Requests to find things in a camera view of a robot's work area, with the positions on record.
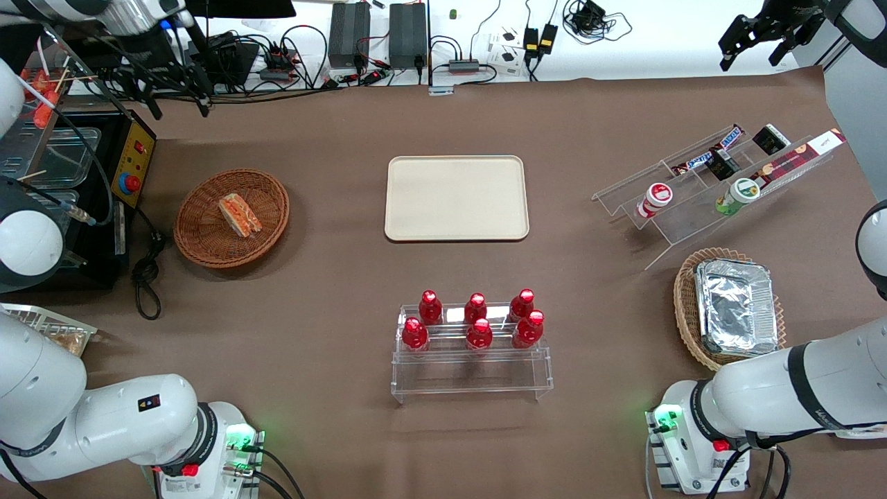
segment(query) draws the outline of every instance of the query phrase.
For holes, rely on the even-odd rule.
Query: white table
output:
[[[711,0],[600,0],[599,5],[608,13],[622,12],[633,26],[633,31],[616,42],[601,41],[583,46],[569,36],[561,25],[561,11],[568,0],[558,0],[553,24],[559,27],[553,53],[545,56],[536,76],[539,80],[558,81],[576,78],[599,80],[640,79],[640,78],[681,78],[717,75],[769,75],[794,69],[797,63],[788,55],[777,67],[771,67],[767,58],[776,42],[761,44],[741,54],[729,73],[723,73],[718,66],[721,60],[718,40],[724,34],[733,18],[738,14],[755,15],[760,10],[762,0],[735,0],[733,2],[712,2]],[[497,0],[431,0],[431,34],[446,35],[459,40],[467,57],[471,35],[478,23],[490,15]],[[332,4],[294,2],[296,17],[285,20],[265,20],[264,30],[245,26],[241,20],[210,20],[211,35],[228,30],[236,30],[241,35],[259,34],[278,41],[287,28],[297,24],[312,25],[325,34],[329,33]],[[548,21],[554,7],[553,0],[530,0],[532,17],[530,25],[541,28]],[[456,9],[458,17],[449,19],[450,9]],[[371,35],[383,36],[388,32],[390,9],[373,7],[370,10]],[[475,39],[474,57],[486,62],[490,34],[504,28],[514,28],[522,33],[527,21],[527,9],[523,0],[502,0],[495,16],[487,21],[481,34]],[[205,20],[198,18],[201,26]],[[183,29],[179,30],[183,43],[188,39]],[[310,72],[318,69],[323,56],[323,42],[314,31],[299,28],[289,34],[299,47]],[[370,56],[374,59],[388,58],[388,40],[372,40]],[[445,63],[452,57],[449,45],[436,45],[432,61],[435,65]],[[258,58],[253,71],[259,71],[264,63]],[[333,71],[333,75],[346,74],[347,70]],[[445,69],[435,73],[435,85],[449,85],[458,82],[485,78],[480,75],[452,76]],[[500,75],[495,82],[527,81],[526,72],[522,76]],[[398,75],[392,84],[416,84],[414,69]],[[246,87],[252,88],[261,81],[258,75],[251,75]],[[266,84],[263,89],[274,90],[274,85]],[[303,88],[301,83],[292,88]]]

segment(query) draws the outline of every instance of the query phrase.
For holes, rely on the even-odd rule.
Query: acrylic display shelf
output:
[[[481,352],[465,348],[464,307],[445,304],[443,323],[428,326],[428,350],[410,352],[401,331],[407,317],[419,317],[419,307],[401,306],[391,361],[391,395],[398,402],[407,395],[472,392],[534,392],[538,400],[554,388],[545,337],[527,349],[511,346],[517,324],[507,321],[508,303],[487,304],[493,343]]]
[[[751,140],[746,131],[742,138],[727,150],[740,167],[740,171],[727,180],[718,180],[704,164],[696,166],[682,175],[675,175],[671,171],[672,166],[677,166],[708,151],[732,128],[727,127],[722,131],[715,132],[692,146],[672,154],[592,196],[593,200],[599,201],[603,205],[610,216],[626,216],[639,230],[647,225],[652,225],[668,243],[668,247],[644,270],[653,266],[675,246],[699,242],[731,220],[747,216],[756,205],[763,204],[763,198],[780,191],[789,182],[828,162],[832,157],[831,152],[817,156],[784,177],[778,178],[761,190],[761,195],[756,201],[743,208],[739,213],[728,217],[715,209],[715,202],[726,193],[735,180],[748,178],[769,162],[774,162],[791,149],[801,147],[812,140],[811,136],[807,136],[783,148],[778,153],[768,156]],[[643,218],[636,210],[637,204],[647,189],[656,182],[667,184],[672,190],[673,198],[668,206],[656,213],[654,217]]]

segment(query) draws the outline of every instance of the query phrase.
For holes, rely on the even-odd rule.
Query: aluminum foil container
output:
[[[779,348],[766,267],[718,258],[697,265],[695,277],[700,332],[709,352],[755,357]]]

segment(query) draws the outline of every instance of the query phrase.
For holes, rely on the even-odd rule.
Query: red plastic bottle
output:
[[[425,352],[428,349],[428,330],[415,317],[406,318],[400,339],[407,351]]]
[[[511,307],[508,309],[508,321],[519,322],[524,317],[530,315],[534,308],[533,299],[535,298],[536,295],[533,294],[532,289],[522,289],[521,293],[511,300]]]
[[[478,319],[468,328],[465,335],[465,347],[468,350],[486,350],[493,344],[493,330],[486,319]]]
[[[511,336],[514,348],[530,348],[542,337],[542,323],[546,317],[541,310],[534,310],[517,323],[517,329]]]
[[[441,304],[437,293],[431,289],[422,293],[422,299],[419,301],[419,317],[425,325],[440,324],[443,322],[442,314],[444,306]]]
[[[487,299],[480,293],[474,293],[465,304],[465,323],[474,324],[478,319],[487,318]]]

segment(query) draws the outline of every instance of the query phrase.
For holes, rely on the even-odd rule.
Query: round wicker basket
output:
[[[678,320],[680,339],[684,340],[687,349],[706,368],[717,371],[730,362],[744,360],[744,357],[711,353],[704,346],[699,330],[699,305],[696,301],[695,268],[705,260],[729,258],[742,262],[754,263],[742,253],[726,248],[700,249],[690,255],[678,270],[674,280],[674,314]],[[785,348],[785,321],[782,319],[782,305],[779,298],[773,296],[773,309],[776,311],[776,328],[779,334],[779,348]]]
[[[219,210],[218,201],[240,194],[262,222],[261,232],[239,237]],[[259,170],[228,170],[204,180],[187,197],[176,216],[176,245],[195,264],[231,268],[264,255],[280,238],[289,220],[287,190]]]

